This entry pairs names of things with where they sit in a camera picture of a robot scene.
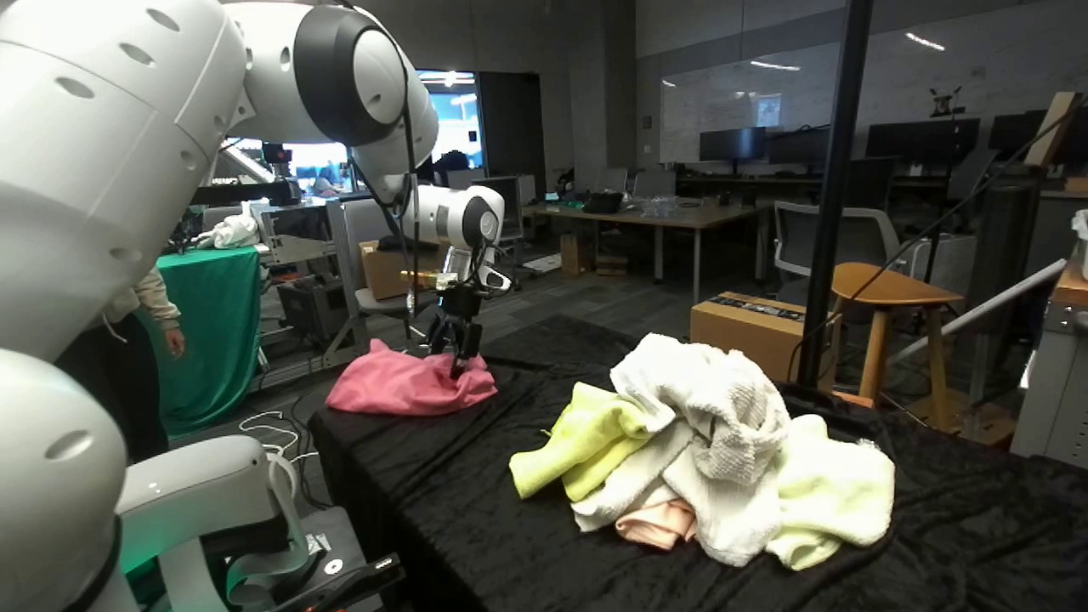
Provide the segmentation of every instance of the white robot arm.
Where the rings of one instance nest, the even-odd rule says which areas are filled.
[[[480,293],[504,288],[492,271],[504,196],[415,186],[437,112],[402,49],[365,12],[0,0],[0,76],[0,412],[35,423],[0,444],[14,454],[0,464],[12,493],[0,500],[0,560],[20,569],[12,585],[0,578],[0,612],[66,609],[97,592],[128,607],[109,582],[122,442],[89,396],[35,357],[58,357],[157,263],[226,135],[345,143],[370,194],[404,209],[404,235],[417,228],[417,238],[451,246],[445,320],[471,324]]]

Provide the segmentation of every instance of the person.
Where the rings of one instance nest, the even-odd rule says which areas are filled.
[[[186,354],[182,308],[157,268],[116,293],[98,320],[58,361],[58,367],[84,383],[116,417],[134,464],[168,454],[149,332],[159,332],[169,357]]]

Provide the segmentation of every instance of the pile of clothes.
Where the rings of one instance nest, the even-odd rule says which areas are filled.
[[[769,550],[804,571],[884,539],[895,464],[831,439],[820,416],[789,417],[743,352],[650,332],[610,376],[613,392],[575,383],[549,442],[509,457],[522,500],[561,478],[578,529],[696,540],[731,569]]]

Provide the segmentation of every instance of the black table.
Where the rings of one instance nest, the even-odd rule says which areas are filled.
[[[552,320],[492,348],[501,398],[404,423],[319,412],[332,498],[366,556],[402,556],[415,609],[1082,609],[1088,601],[1088,477],[924,431],[895,416],[834,417],[897,464],[892,533],[793,576],[769,556],[725,569],[684,545],[653,556],[578,533],[558,488],[522,503],[506,460],[601,380],[626,332]]]

